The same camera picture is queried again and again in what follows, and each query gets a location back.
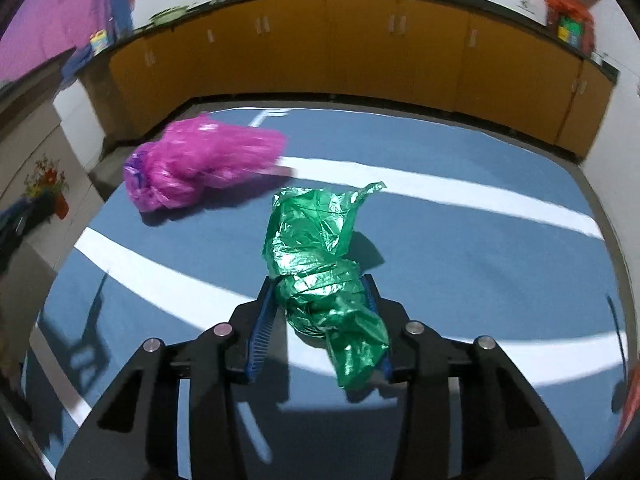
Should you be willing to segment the green plastic bag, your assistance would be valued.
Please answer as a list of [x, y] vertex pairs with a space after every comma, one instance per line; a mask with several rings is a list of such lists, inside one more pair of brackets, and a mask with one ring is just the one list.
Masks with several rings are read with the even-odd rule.
[[345, 390], [362, 388], [390, 348], [360, 264], [347, 257], [360, 207], [384, 188], [382, 182], [343, 193], [281, 188], [262, 248], [288, 324], [324, 342], [337, 385]]

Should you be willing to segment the red plastic trash basket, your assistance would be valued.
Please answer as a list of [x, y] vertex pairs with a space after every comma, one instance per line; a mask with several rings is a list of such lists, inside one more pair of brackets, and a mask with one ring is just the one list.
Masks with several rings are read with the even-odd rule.
[[628, 394], [623, 407], [622, 418], [620, 419], [620, 426], [616, 434], [616, 440], [620, 440], [623, 434], [630, 426], [634, 419], [634, 414], [638, 411], [640, 406], [640, 364], [637, 363], [632, 369], [629, 377]]

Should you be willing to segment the lower wooden kitchen cabinets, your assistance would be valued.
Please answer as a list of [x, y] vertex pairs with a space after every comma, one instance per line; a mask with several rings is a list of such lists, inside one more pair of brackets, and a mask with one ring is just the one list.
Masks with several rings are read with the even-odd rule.
[[487, 0], [233, 0], [119, 41], [78, 74], [108, 143], [231, 98], [381, 101], [587, 156], [615, 77]]

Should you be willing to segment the blue white striped tablecloth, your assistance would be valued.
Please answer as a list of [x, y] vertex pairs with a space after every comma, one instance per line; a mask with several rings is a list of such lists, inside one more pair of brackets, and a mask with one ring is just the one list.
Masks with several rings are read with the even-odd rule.
[[347, 110], [238, 107], [139, 148], [75, 240], [23, 374], [54, 469], [143, 341], [227, 322], [276, 283], [257, 379], [234, 393], [254, 479], [385, 479], [405, 389], [360, 278], [409, 318], [489, 335], [585, 472], [614, 445], [628, 368], [622, 293], [577, 174], [467, 128]]

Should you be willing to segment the magenta plastic bag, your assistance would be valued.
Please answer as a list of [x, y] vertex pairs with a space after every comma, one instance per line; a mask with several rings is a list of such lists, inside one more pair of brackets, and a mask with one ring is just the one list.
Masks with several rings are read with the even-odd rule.
[[195, 205], [208, 190], [241, 184], [276, 166], [279, 131], [218, 122], [209, 114], [171, 122], [124, 163], [124, 185], [138, 211]]

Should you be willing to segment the white tiled counter with flowers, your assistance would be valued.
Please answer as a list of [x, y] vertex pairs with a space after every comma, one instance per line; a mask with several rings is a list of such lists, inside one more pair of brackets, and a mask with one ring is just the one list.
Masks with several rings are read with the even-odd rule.
[[55, 195], [52, 216], [26, 238], [53, 271], [103, 206], [53, 104], [71, 55], [67, 50], [1, 87], [1, 208], [43, 192]]

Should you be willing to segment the red bag with boxes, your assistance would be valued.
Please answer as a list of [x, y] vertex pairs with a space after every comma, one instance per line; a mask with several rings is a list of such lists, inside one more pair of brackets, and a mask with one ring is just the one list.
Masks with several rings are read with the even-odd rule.
[[596, 46], [593, 17], [578, 0], [544, 0], [547, 6], [547, 28], [559, 40], [592, 55]]

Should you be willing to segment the green basin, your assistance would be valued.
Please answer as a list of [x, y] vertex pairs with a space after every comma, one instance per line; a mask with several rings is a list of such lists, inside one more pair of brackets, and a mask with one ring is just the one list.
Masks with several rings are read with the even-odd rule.
[[153, 26], [169, 24], [179, 18], [185, 16], [189, 11], [188, 6], [173, 6], [153, 14], [150, 17], [150, 23]]

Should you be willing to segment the purple hanging sheet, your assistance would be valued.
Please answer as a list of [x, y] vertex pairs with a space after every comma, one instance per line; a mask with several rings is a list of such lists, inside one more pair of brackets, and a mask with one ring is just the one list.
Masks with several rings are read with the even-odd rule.
[[67, 50], [86, 52], [91, 38], [134, 30], [134, 0], [24, 0], [1, 35], [1, 80], [22, 78]]

